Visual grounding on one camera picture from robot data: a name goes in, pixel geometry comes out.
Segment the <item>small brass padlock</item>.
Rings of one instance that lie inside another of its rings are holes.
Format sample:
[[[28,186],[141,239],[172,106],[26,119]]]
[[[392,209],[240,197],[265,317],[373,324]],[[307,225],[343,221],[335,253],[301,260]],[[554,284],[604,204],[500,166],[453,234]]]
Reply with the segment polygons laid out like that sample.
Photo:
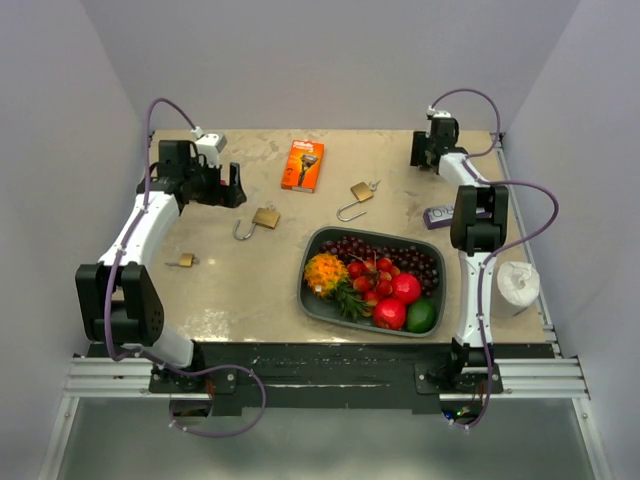
[[[180,255],[180,258],[176,261],[168,261],[165,263],[166,266],[169,267],[179,267],[179,268],[191,268],[195,265],[198,265],[200,260],[193,253],[183,253]]]

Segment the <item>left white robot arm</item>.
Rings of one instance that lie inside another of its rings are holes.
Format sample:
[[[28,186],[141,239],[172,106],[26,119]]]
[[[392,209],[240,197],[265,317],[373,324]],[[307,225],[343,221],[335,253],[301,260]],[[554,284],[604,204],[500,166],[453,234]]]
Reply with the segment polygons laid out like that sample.
[[[239,164],[230,163],[229,177],[222,177],[225,146],[220,133],[160,141],[158,159],[137,186],[133,210],[116,240],[75,274],[87,338],[104,344],[115,360],[146,354],[174,366],[171,378],[185,392],[205,385],[207,368],[194,359],[194,342],[166,325],[150,268],[189,203],[237,208],[246,201]]]

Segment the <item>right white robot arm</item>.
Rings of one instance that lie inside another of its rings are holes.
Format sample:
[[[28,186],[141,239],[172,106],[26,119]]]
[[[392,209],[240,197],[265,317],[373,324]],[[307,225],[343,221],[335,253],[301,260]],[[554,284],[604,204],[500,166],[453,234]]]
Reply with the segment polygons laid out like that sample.
[[[433,171],[457,188],[450,242],[461,272],[459,324],[444,371],[435,377],[459,393],[481,380],[487,368],[487,390],[494,380],[490,329],[491,289],[496,254],[507,235],[508,189],[491,184],[457,145],[459,124],[445,112],[428,115],[427,131],[413,133],[410,164]]]

